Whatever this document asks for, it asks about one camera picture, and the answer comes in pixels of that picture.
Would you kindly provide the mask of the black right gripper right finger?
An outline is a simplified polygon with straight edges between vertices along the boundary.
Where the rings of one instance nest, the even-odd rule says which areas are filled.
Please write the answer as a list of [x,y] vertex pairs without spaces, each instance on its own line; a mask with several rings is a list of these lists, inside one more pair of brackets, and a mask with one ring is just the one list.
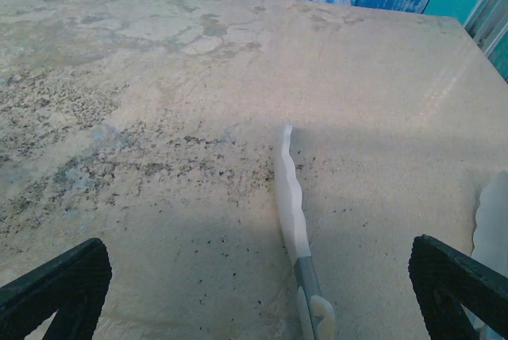
[[507,277],[425,234],[408,271],[431,340],[480,340],[465,311],[508,340]]

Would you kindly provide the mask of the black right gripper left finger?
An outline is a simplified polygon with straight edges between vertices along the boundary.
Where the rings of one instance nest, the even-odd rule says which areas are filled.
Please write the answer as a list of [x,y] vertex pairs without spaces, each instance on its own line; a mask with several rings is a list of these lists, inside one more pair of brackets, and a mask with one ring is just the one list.
[[106,245],[90,238],[0,287],[0,340],[91,340],[112,278]]

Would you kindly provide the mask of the aluminium corner post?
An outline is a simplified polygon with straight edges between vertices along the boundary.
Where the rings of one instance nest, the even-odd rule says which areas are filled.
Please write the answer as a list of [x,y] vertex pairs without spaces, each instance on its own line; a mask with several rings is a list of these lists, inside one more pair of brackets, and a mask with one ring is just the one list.
[[508,33],[508,0],[478,0],[464,28],[485,56],[489,56]]

